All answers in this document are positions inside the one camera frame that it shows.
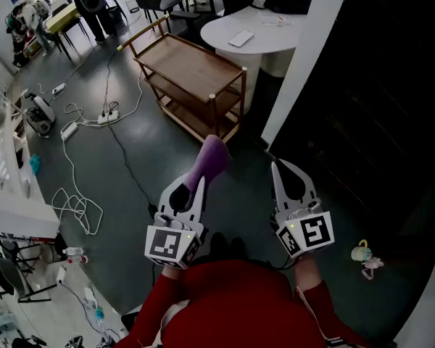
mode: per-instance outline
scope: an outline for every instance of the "dark green floor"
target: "dark green floor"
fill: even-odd
[[[130,27],[130,32],[123,34],[120,42],[145,25],[142,17]],[[78,28],[70,31],[70,37],[83,56],[94,44]],[[52,103],[57,122],[50,138],[38,138],[35,134],[29,138],[31,153],[42,158],[38,182],[47,203],[59,187],[69,194],[75,193],[70,164],[59,138],[62,126],[75,118],[74,114],[64,114],[65,105],[75,102],[84,108],[85,117],[97,118],[104,101],[106,63],[117,45],[116,41],[105,43],[67,82],[64,96]],[[70,53],[79,63],[76,53]],[[116,55],[111,66],[108,101],[120,103],[121,115],[134,108],[139,93],[140,69],[131,58],[131,52],[124,50]],[[55,49],[47,58],[35,58],[21,71],[22,87],[31,88],[40,82],[44,90],[51,88],[74,66]],[[233,158],[231,167],[210,186],[202,216],[211,233],[222,231],[229,239],[241,236],[250,257],[270,260],[274,265],[282,264],[286,254],[268,224],[273,209],[271,156],[257,143],[256,136],[264,127],[280,84],[280,80],[260,73],[252,110],[246,117],[246,130],[228,143]],[[145,82],[141,81],[141,87],[144,95],[138,111],[112,128],[126,148],[144,190],[153,202],[158,202],[162,190],[192,166],[200,144],[160,111]],[[62,235],[68,245],[85,247],[90,262],[83,266],[84,271],[119,313],[127,312],[144,301],[152,286],[152,264],[144,257],[146,227],[152,223],[146,200],[129,176],[122,151],[107,128],[80,127],[66,147],[76,166],[79,189],[104,209],[104,217],[98,234],[87,236],[67,213],[61,224]],[[316,257],[336,311],[365,338],[391,340],[404,322],[400,319],[417,301],[415,296],[425,285],[429,265],[387,265],[376,272],[376,279],[367,281],[361,275],[359,263],[349,258],[351,248],[368,235],[367,217],[357,202],[334,182],[322,175],[313,179],[333,219],[336,243]],[[98,212],[91,208],[88,215],[94,229]],[[293,282],[291,272],[286,273]]]

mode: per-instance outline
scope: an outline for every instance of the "black shoe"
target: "black shoe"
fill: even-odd
[[[245,247],[244,240],[242,240],[240,237],[236,237],[232,240],[230,250],[232,259],[247,258],[247,249]]]
[[[210,242],[210,255],[213,257],[222,258],[228,253],[228,245],[224,235],[221,232],[216,232],[212,235]]]

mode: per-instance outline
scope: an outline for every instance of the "purple object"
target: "purple object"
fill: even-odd
[[[221,174],[231,163],[227,147],[222,139],[214,135],[206,137],[194,166],[187,175],[183,185],[194,193],[202,176],[206,187]]]

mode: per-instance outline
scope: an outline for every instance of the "white phone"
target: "white phone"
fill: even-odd
[[[234,45],[237,48],[240,48],[240,46],[245,44],[253,36],[254,36],[253,32],[242,30],[239,33],[237,33],[231,40],[229,40],[229,44]]]

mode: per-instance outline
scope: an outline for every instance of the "brown serving cart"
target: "brown serving cart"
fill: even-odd
[[[144,28],[118,50],[130,47],[166,115],[201,142],[215,134],[227,143],[240,128],[244,114],[247,69],[187,40],[164,34],[161,22],[168,16]],[[137,53],[132,42],[154,26],[161,36]],[[237,91],[234,83],[239,78],[241,90]],[[239,112],[235,112],[238,103]]]

